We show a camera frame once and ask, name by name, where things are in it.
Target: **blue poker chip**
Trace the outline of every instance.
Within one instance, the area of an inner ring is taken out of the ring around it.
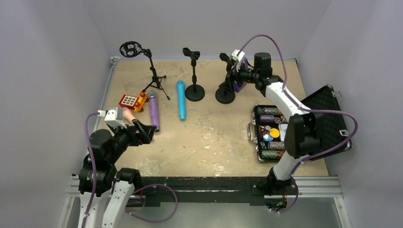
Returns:
[[[273,137],[271,137],[269,134],[266,134],[263,136],[263,140],[266,142],[271,142],[273,141]]]

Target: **blue microphone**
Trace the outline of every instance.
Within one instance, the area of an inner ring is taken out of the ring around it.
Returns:
[[[179,80],[176,83],[176,89],[178,90],[178,103],[179,103],[179,119],[186,120],[186,109],[185,109],[185,83]]]

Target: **red toy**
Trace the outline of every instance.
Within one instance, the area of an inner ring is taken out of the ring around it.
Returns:
[[[145,92],[140,93],[140,97],[123,95],[122,99],[119,102],[119,105],[123,108],[128,108],[134,110],[135,112],[144,111],[143,105],[148,102],[148,97]]]

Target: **yellow poker chip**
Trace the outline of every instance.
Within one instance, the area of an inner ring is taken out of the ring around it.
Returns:
[[[278,137],[280,137],[280,131],[279,131],[278,129],[276,129],[276,128],[270,129],[269,134],[270,134],[270,136],[273,137],[273,138],[278,138]]]

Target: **gray wall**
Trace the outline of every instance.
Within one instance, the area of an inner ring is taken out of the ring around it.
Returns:
[[[0,227],[54,228],[109,56],[81,0],[0,3]]]
[[[106,48],[120,56],[122,43],[134,40],[156,59],[186,58],[183,47],[201,59],[230,54],[253,35],[265,33],[286,58],[301,55],[331,0],[85,0]],[[248,45],[247,56],[268,51],[265,38]]]
[[[334,0],[299,58],[307,93],[332,84],[360,123],[354,149],[326,160],[357,228],[402,227],[402,9],[401,0]]]

